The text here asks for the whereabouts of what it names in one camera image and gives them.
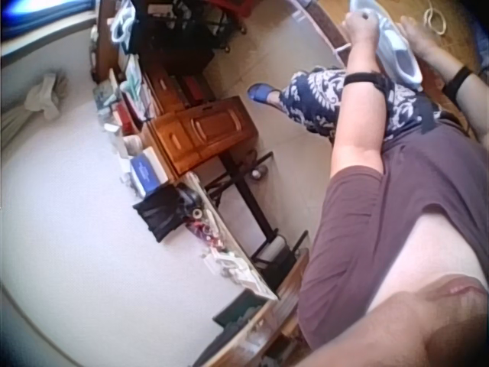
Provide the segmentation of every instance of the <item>black wristband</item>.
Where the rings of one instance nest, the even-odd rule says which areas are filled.
[[[455,74],[452,80],[445,84],[442,89],[443,94],[445,94],[457,107],[457,92],[460,86],[467,79],[472,72],[467,67],[462,67],[458,73]]]
[[[386,98],[389,97],[388,96],[388,93],[390,91],[389,79],[386,78],[384,75],[376,72],[348,74],[345,77],[343,87],[351,83],[359,83],[359,82],[373,83],[375,88],[380,90],[385,95]]]

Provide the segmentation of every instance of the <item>forearm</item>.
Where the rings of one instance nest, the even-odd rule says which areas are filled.
[[[441,75],[447,83],[464,66],[448,51],[437,47],[424,60]],[[476,135],[482,140],[489,131],[489,87],[476,75],[470,75],[460,86],[457,103]]]
[[[354,45],[347,73],[379,71],[375,47]],[[374,84],[348,84],[342,93],[335,145],[332,152],[333,176],[342,168],[361,164],[383,172],[381,146],[387,117],[385,97]]]

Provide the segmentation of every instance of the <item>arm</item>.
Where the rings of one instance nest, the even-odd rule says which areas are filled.
[[[347,15],[345,28],[351,38],[347,73],[379,71],[375,60],[378,20],[361,13]],[[352,83],[343,89],[332,151],[331,177],[340,170],[362,165],[383,173],[381,146],[387,109],[385,97],[372,83]]]
[[[412,18],[401,18],[406,38],[417,56],[425,60],[447,83],[464,66],[436,42]],[[457,103],[474,129],[479,141],[489,148],[489,87],[476,75],[471,74],[460,86]]]

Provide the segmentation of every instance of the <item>white iron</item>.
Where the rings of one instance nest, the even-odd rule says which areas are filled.
[[[423,75],[408,41],[389,13],[375,0],[351,0],[350,11],[373,11],[379,18],[380,37],[377,55],[387,75],[396,83],[421,90]]]

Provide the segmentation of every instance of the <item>cord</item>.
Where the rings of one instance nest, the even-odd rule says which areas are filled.
[[[441,13],[440,10],[433,8],[433,4],[431,3],[431,0],[428,0],[428,3],[429,3],[429,8],[426,9],[425,14],[423,15],[425,27],[428,27],[433,32],[435,32],[437,35],[442,36],[446,32],[445,16],[443,15],[443,13]],[[441,30],[438,30],[433,26],[433,24],[432,24],[433,15],[438,15],[440,17],[440,19],[442,19],[442,29]]]

